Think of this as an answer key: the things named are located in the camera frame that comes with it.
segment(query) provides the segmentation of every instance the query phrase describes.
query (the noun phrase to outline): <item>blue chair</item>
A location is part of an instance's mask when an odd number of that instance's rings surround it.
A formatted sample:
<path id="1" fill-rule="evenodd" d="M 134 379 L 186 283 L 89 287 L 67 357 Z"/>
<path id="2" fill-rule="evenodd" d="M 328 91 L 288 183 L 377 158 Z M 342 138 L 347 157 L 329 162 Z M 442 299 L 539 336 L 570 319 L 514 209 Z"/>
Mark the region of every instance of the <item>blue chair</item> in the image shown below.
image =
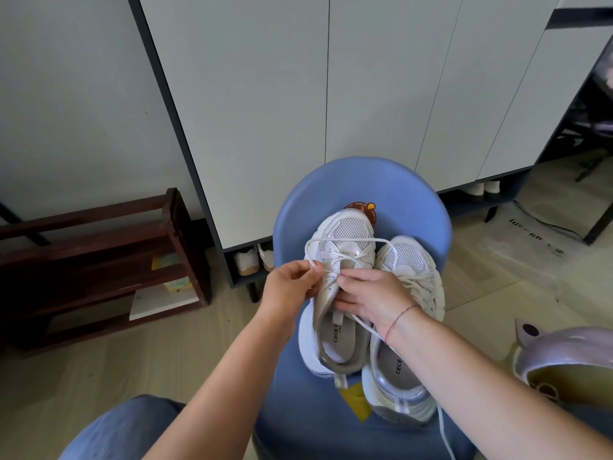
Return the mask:
<path id="1" fill-rule="evenodd" d="M 438 270 L 442 270 L 452 238 L 444 205 L 413 171 L 375 157 L 334 160 L 295 186 L 276 218 L 275 264 L 303 259 L 304 245 L 321 221 L 352 202 L 376 205 L 375 237 L 411 235 L 432 255 Z M 437 415 L 418 428 L 392 425 L 374 413 L 360 422 L 333 382 L 314 376 L 305 367 L 297 334 L 281 353 L 254 428 L 254 444 L 260 458 L 449 458 Z M 358 381 L 359 373 L 348 378 L 349 386 Z M 445 417 L 445 431 L 456 458 L 472 459 L 475 447 Z"/>

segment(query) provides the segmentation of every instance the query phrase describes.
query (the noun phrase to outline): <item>hand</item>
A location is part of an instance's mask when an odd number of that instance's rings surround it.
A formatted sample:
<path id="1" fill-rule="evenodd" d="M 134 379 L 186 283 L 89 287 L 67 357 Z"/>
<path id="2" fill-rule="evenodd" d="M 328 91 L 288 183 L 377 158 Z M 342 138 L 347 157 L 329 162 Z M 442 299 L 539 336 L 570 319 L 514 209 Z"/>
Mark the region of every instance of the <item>hand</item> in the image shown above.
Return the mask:
<path id="1" fill-rule="evenodd" d="M 388 271 L 343 269 L 337 282 L 341 290 L 334 306 L 345 313 L 372 321 L 382 338 L 385 338 L 396 318 L 416 303 L 400 280 Z M 410 311 L 419 313 L 422 310 L 417 306 Z"/>
<path id="2" fill-rule="evenodd" d="M 312 267 L 307 260 L 296 260 L 275 268 L 266 279 L 260 316 L 280 321 L 289 333 L 294 332 L 295 320 L 302 304 L 317 295 L 322 285 L 324 266 L 316 261 Z"/>

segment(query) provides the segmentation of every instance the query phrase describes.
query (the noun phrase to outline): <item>forearm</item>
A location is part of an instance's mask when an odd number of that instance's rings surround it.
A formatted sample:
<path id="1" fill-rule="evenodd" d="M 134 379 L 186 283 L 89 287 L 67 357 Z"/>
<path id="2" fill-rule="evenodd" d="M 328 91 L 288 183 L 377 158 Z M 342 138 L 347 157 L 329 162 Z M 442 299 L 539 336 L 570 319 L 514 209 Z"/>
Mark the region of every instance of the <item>forearm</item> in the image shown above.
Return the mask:
<path id="1" fill-rule="evenodd" d="M 613 456 L 610 441 L 420 309 L 398 320 L 389 343 L 490 460 Z"/>
<path id="2" fill-rule="evenodd" d="M 256 315 L 145 460 L 242 459 L 287 332 Z"/>

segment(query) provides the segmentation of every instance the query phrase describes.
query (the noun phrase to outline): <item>left hand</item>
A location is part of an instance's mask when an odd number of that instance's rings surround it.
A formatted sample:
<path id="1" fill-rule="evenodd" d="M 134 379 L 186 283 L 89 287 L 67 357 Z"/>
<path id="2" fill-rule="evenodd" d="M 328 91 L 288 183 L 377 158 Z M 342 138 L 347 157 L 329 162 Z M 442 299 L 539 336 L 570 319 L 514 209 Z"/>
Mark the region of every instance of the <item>left hand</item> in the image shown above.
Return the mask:
<path id="1" fill-rule="evenodd" d="M 275 268 L 266 279 L 262 303 L 257 314 L 267 317 L 287 329 L 287 338 L 294 332 L 294 324 L 302 304 L 317 295 L 322 285 L 324 266 L 307 260 L 296 260 Z"/>

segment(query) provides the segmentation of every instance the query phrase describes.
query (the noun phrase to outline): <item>wooden floor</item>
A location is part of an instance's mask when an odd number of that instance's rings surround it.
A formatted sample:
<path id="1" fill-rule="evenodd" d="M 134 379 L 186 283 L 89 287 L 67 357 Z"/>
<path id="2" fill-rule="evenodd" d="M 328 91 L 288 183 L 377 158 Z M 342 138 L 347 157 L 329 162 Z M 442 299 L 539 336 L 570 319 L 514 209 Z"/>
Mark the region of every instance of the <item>wooden floor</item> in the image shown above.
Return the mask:
<path id="1" fill-rule="evenodd" d="M 613 163 L 607 161 L 577 184 L 577 162 L 539 166 L 520 200 L 539 217 L 584 234 L 613 200 Z M 483 216 L 454 220 L 454 244 L 443 274 L 445 322 L 494 359 L 504 357 L 514 341 L 515 317 L 549 331 L 613 327 L 613 281 L 608 277 L 613 230 L 605 231 L 563 280 L 556 299 L 474 246 Z M 138 394 L 187 402 L 257 309 L 245 288 L 230 289 L 218 269 L 213 271 L 213 304 L 206 309 L 26 359 L 5 351 L 0 361 L 0 458 L 55 460 L 94 418 Z M 255 458 L 251 447 L 245 458 Z"/>

